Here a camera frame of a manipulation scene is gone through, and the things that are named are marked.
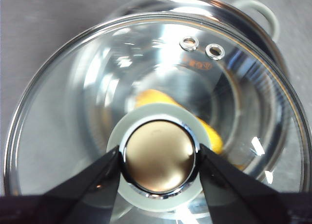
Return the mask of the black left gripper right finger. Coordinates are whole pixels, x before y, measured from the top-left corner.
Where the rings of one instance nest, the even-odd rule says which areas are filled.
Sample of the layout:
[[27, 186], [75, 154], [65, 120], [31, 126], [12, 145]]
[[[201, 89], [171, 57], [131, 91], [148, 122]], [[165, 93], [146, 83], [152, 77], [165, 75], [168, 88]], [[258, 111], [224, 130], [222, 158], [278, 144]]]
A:
[[261, 183], [201, 144], [199, 177], [214, 224], [310, 224], [312, 194]]

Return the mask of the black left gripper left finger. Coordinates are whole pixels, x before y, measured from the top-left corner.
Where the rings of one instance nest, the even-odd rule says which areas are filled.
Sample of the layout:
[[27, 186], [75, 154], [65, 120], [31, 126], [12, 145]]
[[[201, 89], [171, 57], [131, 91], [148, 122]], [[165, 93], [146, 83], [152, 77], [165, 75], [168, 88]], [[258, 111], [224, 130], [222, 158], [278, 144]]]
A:
[[114, 147], [77, 175], [41, 195], [0, 198], [2, 224], [108, 224], [120, 182]]

